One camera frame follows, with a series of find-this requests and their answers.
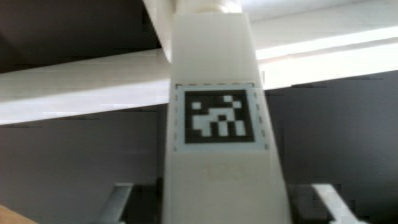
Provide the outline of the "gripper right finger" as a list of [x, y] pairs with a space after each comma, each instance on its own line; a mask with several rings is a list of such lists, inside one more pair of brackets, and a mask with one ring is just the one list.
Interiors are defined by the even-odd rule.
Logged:
[[327, 183], [288, 186], [294, 224], [368, 224]]

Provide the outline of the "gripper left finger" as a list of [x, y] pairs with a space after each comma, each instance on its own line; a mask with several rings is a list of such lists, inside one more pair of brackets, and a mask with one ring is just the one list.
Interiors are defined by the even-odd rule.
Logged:
[[155, 185], [114, 185], [95, 224], [159, 224]]

